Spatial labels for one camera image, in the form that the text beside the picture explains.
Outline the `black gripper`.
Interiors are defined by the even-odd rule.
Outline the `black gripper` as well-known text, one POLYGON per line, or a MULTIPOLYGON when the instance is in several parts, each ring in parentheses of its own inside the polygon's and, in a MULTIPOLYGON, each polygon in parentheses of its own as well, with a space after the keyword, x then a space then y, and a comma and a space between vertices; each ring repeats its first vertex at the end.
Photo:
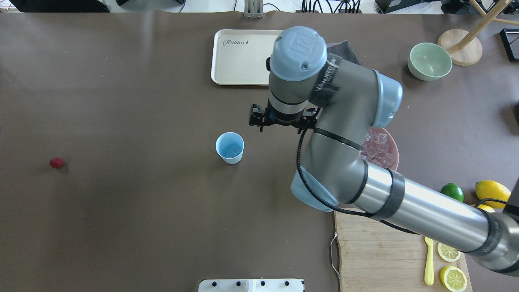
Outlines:
POLYGON ((314 129, 318 121, 318 108, 304 109, 295 114, 285 114, 272 105, 263 108, 261 105, 252 104, 249 111, 249 125, 257 127, 263 132, 265 127, 272 125, 291 126, 300 134, 304 129, 314 129))

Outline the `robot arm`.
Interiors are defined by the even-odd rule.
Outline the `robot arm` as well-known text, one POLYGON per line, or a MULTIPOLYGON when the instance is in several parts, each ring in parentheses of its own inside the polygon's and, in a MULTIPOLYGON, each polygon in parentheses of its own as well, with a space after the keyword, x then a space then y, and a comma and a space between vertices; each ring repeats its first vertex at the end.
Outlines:
POLYGON ((296 154, 293 194, 323 211, 348 211, 411 234, 447 244, 495 273, 518 276, 518 197, 501 213, 456 201, 402 174, 361 159, 371 127, 391 122, 403 87, 378 71, 328 51, 313 29, 282 31, 266 61, 267 107, 252 105, 249 125, 312 130, 296 154))

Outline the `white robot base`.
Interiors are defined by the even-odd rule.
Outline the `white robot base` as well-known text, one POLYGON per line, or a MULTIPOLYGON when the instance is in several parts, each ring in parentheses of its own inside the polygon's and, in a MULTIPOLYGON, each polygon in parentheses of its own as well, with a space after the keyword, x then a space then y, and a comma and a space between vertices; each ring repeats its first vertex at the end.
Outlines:
POLYGON ((303 279, 206 279, 199 292, 304 292, 303 279))

